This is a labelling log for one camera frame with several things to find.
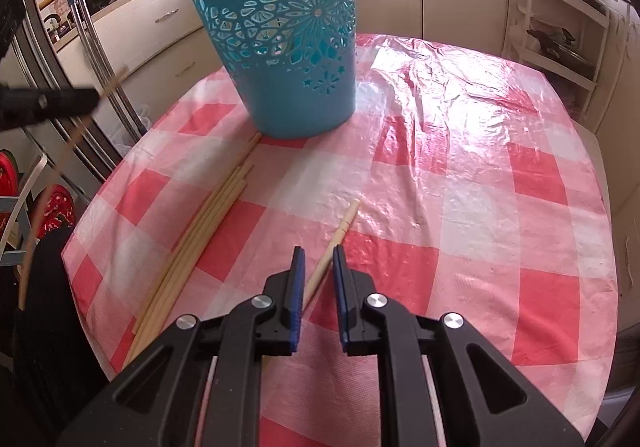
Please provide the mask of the wooden chopstick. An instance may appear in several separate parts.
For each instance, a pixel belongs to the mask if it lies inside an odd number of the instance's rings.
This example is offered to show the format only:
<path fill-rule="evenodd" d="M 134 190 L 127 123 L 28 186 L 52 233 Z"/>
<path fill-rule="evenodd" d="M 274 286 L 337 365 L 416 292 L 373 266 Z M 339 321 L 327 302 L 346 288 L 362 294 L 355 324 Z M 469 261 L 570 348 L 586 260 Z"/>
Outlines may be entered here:
<path fill-rule="evenodd" d="M 244 144 L 244 147 L 241 149 L 240 153 L 235 155 L 231 162 L 222 169 L 222 173 L 215 187 L 216 190 L 219 190 L 228 181 L 232 173 L 246 161 L 247 157 L 250 155 L 250 152 L 254 150 L 261 139 L 262 133 L 259 132 L 250 137 L 250 140 L 247 141 L 246 144 Z"/>
<path fill-rule="evenodd" d="M 186 259 L 186 256 L 192 253 L 192 250 L 198 242 L 203 239 L 207 231 L 213 229 L 213 221 L 221 212 L 222 206 L 231 199 L 233 189 L 240 185 L 240 182 L 252 167 L 253 163 L 250 161 L 245 161 L 243 164 L 235 167 L 228 178 L 206 199 L 198 210 L 192 222 L 186 227 L 186 231 L 178 241 L 175 250 L 170 254 L 169 259 L 167 259 L 165 266 L 160 271 L 160 275 L 146 297 L 142 305 L 141 315 L 132 328 L 133 334 L 137 334 L 142 329 L 149 311 L 153 308 L 160 294 L 168 288 L 170 276 L 175 271 L 178 271 L 181 262 Z"/>
<path fill-rule="evenodd" d="M 163 328 L 163 323 L 170 314 L 171 308 L 174 307 L 175 301 L 178 299 L 182 288 L 186 284 L 186 280 L 189 279 L 195 264 L 198 263 L 198 259 L 206 248 L 207 243 L 212 239 L 221 221 L 226 217 L 230 207 L 232 207 L 232 204 L 239 198 L 239 195 L 245 186 L 246 180 L 243 179 L 240 182 L 240 185 L 233 189 L 231 199 L 222 206 L 221 212 L 214 219 L 213 229 L 207 231 L 203 239 L 198 242 L 196 247 L 192 250 L 192 253 L 186 256 L 186 259 L 181 262 L 178 271 L 175 271 L 170 276 L 168 288 L 160 294 L 160 297 L 156 300 L 153 308 L 149 311 L 148 317 L 145 319 L 145 324 L 136 334 L 136 338 L 132 342 L 130 351 L 126 357 L 125 366 L 129 365 L 129 363 L 134 360 L 134 357 L 139 355 L 143 349 L 145 349 L 145 347 L 148 346 L 158 334 L 160 334 L 160 330 Z"/>
<path fill-rule="evenodd" d="M 326 246 L 326 249 L 324 250 L 323 254 L 318 260 L 316 267 L 314 267 L 314 271 L 312 272 L 309 279 L 306 281 L 304 296 L 303 296 L 303 309 L 306 309 L 310 301 L 314 298 L 314 294 L 316 294 L 319 288 L 319 285 L 322 282 L 324 275 L 326 274 L 326 270 L 329 267 L 329 263 L 332 261 L 333 249 L 344 241 L 346 233 L 348 233 L 348 230 L 352 225 L 352 222 L 354 221 L 354 219 L 356 218 L 356 215 L 358 214 L 359 207 L 360 207 L 359 199 L 355 199 L 349 205 L 347 212 L 345 213 L 345 215 L 341 219 L 341 222 L 337 226 L 337 230 L 334 231 L 333 236 L 329 241 L 329 244 Z"/>
<path fill-rule="evenodd" d="M 237 167 L 228 179 L 201 207 L 194 221 L 180 238 L 174 253 L 160 274 L 143 305 L 140 321 L 134 327 L 134 341 L 129 351 L 134 358 L 160 334 L 163 323 L 174 307 L 195 265 L 212 240 L 221 222 L 246 186 L 246 176 L 252 164 Z"/>

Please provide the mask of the red bag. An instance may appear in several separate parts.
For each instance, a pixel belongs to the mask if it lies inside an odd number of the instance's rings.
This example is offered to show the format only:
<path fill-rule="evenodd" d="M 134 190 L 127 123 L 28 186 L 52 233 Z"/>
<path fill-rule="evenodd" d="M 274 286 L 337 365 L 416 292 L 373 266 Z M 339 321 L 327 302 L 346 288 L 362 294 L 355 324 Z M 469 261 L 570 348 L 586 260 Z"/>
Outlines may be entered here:
<path fill-rule="evenodd" d="M 1 196 L 18 196 L 20 173 L 14 155 L 8 149 L 1 150 Z M 53 230 L 73 228 L 76 225 L 75 204 L 70 190 L 58 184 L 52 188 L 44 209 L 37 238 L 42 239 Z"/>

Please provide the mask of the wooden chopstick on table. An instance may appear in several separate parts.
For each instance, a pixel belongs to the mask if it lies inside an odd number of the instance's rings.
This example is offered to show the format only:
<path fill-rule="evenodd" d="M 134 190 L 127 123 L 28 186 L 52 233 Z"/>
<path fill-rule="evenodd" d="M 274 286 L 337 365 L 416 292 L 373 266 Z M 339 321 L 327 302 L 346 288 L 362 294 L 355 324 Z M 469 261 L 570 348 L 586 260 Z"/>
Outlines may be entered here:
<path fill-rule="evenodd" d="M 221 222 L 246 186 L 246 176 L 252 164 L 237 167 L 228 179 L 201 207 L 194 221 L 180 238 L 174 253 L 160 274 L 143 305 L 140 321 L 134 327 L 134 341 L 129 351 L 134 358 L 160 334 L 163 323 L 174 307 L 195 265 L 212 240 Z"/>
<path fill-rule="evenodd" d="M 181 262 L 186 259 L 186 256 L 192 253 L 192 250 L 198 242 L 203 239 L 207 231 L 213 229 L 213 221 L 221 212 L 222 206 L 231 199 L 233 189 L 240 185 L 240 182 L 252 167 L 253 163 L 250 161 L 245 161 L 243 164 L 235 167 L 228 178 L 206 199 L 198 210 L 192 222 L 186 227 L 186 231 L 178 241 L 175 250 L 170 254 L 169 259 L 167 259 L 165 266 L 160 271 L 160 275 L 146 297 L 142 305 L 141 315 L 132 328 L 133 334 L 137 334 L 142 329 L 149 311 L 153 308 L 160 294 L 168 288 L 170 276 L 175 271 L 178 271 Z"/>
<path fill-rule="evenodd" d="M 239 198 L 239 195 L 245 186 L 246 180 L 243 179 L 240 182 L 240 185 L 233 189 L 231 199 L 222 206 L 221 212 L 214 219 L 213 229 L 207 231 L 203 239 L 198 242 L 196 247 L 192 250 L 192 253 L 186 256 L 186 259 L 181 262 L 178 271 L 175 271 L 170 276 L 168 288 L 160 294 L 160 297 L 156 300 L 153 308 L 149 311 L 148 317 L 145 319 L 145 324 L 136 334 L 136 338 L 132 342 L 130 351 L 126 357 L 125 366 L 129 365 L 129 363 L 134 360 L 134 357 L 139 355 L 143 349 L 145 349 L 145 347 L 148 346 L 158 334 L 160 334 L 160 330 L 163 328 L 163 323 L 170 314 L 171 308 L 174 307 L 175 301 L 178 299 L 182 288 L 186 284 L 186 280 L 189 279 L 195 264 L 198 263 L 198 259 L 206 248 L 207 243 L 212 239 L 221 221 L 226 217 L 230 207 L 232 207 L 232 204 Z"/>

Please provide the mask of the red white checkered tablecloth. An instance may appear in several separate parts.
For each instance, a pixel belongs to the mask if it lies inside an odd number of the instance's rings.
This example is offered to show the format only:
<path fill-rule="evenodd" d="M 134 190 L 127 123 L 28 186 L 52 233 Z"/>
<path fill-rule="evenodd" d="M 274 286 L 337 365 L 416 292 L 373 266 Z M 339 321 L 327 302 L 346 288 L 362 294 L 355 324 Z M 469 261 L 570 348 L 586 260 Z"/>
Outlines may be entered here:
<path fill-rule="evenodd" d="M 588 434 L 617 329 L 611 225 L 589 155 L 537 71 L 383 35 L 357 40 L 357 108 L 310 139 L 262 138 L 240 199 L 172 308 L 228 313 L 314 269 L 349 205 L 350 266 L 415 314 L 455 311 Z M 256 133 L 224 71 L 186 92 L 94 196 L 63 261 L 103 369 L 206 196 Z"/>

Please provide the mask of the wooden chopstick under basket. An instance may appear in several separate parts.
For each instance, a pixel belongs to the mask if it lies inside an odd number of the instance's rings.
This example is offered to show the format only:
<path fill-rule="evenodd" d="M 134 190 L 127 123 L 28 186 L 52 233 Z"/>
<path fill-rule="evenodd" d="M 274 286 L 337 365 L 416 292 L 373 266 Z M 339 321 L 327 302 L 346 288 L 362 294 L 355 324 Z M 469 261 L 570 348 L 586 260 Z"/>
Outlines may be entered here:
<path fill-rule="evenodd" d="M 232 173 L 246 161 L 247 157 L 250 155 L 250 152 L 254 150 L 261 139 L 262 133 L 259 132 L 250 137 L 250 140 L 247 141 L 246 144 L 244 144 L 244 147 L 241 149 L 240 153 L 235 155 L 231 162 L 222 169 L 222 173 L 215 187 L 216 190 L 219 190 L 228 181 Z"/>

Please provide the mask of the blue perforated plastic basket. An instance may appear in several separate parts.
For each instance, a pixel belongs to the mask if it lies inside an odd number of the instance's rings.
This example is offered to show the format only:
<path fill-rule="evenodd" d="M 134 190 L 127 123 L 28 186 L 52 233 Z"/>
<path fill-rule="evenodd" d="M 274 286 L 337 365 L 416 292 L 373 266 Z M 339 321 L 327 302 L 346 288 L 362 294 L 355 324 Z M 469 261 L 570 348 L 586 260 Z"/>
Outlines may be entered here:
<path fill-rule="evenodd" d="M 356 109 L 356 0 L 192 0 L 260 133 L 314 137 Z"/>

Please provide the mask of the white shelf rack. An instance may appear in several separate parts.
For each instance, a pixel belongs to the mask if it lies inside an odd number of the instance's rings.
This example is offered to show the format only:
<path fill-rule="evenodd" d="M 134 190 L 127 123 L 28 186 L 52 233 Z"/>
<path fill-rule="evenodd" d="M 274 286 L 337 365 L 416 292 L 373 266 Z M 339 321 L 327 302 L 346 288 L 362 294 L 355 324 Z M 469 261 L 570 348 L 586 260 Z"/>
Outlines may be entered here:
<path fill-rule="evenodd" d="M 509 0 L 502 55 L 562 78 L 585 103 L 598 85 L 610 27 L 598 0 Z"/>

